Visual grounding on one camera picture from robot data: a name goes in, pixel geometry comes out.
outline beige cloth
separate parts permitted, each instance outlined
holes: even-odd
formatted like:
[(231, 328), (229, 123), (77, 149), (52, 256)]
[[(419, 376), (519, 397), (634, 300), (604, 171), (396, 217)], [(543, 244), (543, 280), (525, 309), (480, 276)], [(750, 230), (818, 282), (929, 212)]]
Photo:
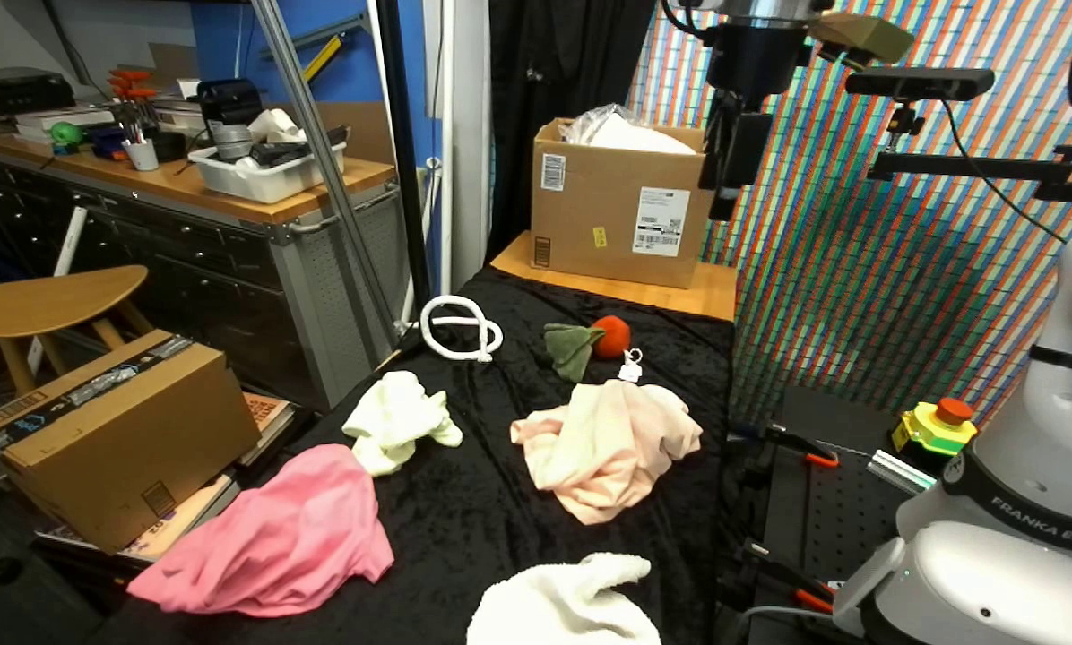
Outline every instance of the beige cloth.
[(668, 387), (580, 383), (571, 404), (510, 427), (537, 490), (550, 490), (580, 525), (610, 525), (638, 505), (671, 464), (700, 451), (702, 427)]

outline pink cloth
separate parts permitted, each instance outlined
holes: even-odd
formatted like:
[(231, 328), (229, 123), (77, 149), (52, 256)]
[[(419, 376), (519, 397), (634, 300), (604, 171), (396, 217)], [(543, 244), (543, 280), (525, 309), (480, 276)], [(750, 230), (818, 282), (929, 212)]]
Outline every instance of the pink cloth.
[(375, 512), (371, 482), (354, 457), (319, 446), (180, 539), (129, 595), (166, 613), (311, 613), (346, 579), (378, 580), (394, 563)]
[(580, 525), (610, 525), (638, 505), (671, 464), (700, 451), (702, 427), (668, 387), (580, 383), (571, 404), (510, 427), (537, 490), (550, 490)]

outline workbench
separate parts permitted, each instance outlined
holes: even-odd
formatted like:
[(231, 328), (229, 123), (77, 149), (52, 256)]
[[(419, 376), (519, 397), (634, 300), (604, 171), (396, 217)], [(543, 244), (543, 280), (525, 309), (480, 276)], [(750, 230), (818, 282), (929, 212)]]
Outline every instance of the workbench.
[(657, 286), (657, 282), (630, 282), (630, 280), (610, 280), (610, 276), (555, 272), (555, 268), (534, 266), (530, 233), (519, 233), (500, 256), (489, 260), (489, 266), (516, 280), (599, 295), (599, 298), (630, 300), (630, 306), (646, 306), (646, 309), (720, 318), (720, 323), (733, 323), (733, 315), (738, 315), (733, 312), (738, 276), (728, 266), (700, 263), (691, 268), (689, 286)]
[[(342, 186), (396, 306), (408, 260), (394, 169), (346, 158)], [(203, 190), (185, 161), (132, 171), (0, 134), (0, 272), (46, 276), (70, 252), (68, 268), (145, 266), (149, 323), (221, 348), (247, 387), (305, 408), (335, 404), (389, 348), (323, 186), (253, 204)]]

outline cardboard box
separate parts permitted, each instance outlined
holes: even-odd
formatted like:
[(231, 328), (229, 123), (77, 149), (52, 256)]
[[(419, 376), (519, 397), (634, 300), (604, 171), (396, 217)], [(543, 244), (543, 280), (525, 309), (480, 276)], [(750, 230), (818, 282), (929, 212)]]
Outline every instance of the cardboard box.
[(160, 329), (0, 404), (5, 478), (107, 552), (172, 515), (253, 442), (221, 355)]
[[(573, 149), (564, 127), (534, 138), (534, 266), (689, 286), (708, 219), (702, 155)], [(702, 150), (700, 128), (660, 134)]]

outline white wall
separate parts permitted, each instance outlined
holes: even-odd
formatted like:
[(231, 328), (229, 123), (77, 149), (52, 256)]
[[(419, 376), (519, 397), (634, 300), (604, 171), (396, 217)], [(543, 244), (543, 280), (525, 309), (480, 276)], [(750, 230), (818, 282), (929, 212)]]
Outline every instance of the white wall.
[[(107, 86), (114, 64), (149, 64), (145, 43), (194, 43), (191, 4), (180, 0), (52, 0), (52, 8), (96, 86)], [(52, 70), (76, 78), (40, 0), (0, 0), (0, 70)]]

